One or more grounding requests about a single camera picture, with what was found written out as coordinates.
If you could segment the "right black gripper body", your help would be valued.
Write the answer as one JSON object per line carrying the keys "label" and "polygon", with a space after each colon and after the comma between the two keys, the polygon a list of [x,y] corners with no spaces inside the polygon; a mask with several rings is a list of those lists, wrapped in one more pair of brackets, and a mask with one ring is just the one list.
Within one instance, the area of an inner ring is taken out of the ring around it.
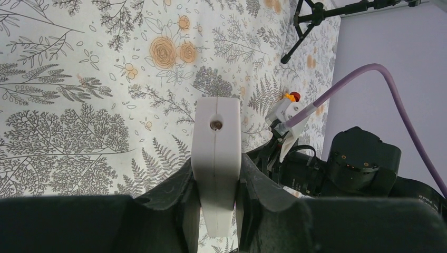
{"label": "right black gripper body", "polygon": [[280,161],[282,147],[278,139],[272,138],[247,155],[262,173],[287,191],[303,197],[328,197],[327,162],[317,156],[315,148],[294,143]]}

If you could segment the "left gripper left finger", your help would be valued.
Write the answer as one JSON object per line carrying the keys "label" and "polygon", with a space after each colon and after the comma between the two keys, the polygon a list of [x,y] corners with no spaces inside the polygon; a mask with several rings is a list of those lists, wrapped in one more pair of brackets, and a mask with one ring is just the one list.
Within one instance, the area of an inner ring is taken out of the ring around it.
{"label": "left gripper left finger", "polygon": [[181,202],[191,164],[147,193],[1,200],[1,252],[189,252]]}

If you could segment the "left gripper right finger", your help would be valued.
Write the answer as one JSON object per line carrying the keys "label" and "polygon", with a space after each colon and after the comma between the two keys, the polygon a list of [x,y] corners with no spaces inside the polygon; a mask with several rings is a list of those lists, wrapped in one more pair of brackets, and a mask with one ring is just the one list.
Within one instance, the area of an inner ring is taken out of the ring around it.
{"label": "left gripper right finger", "polygon": [[242,155],[239,252],[446,252],[446,224],[422,202],[296,198]]}

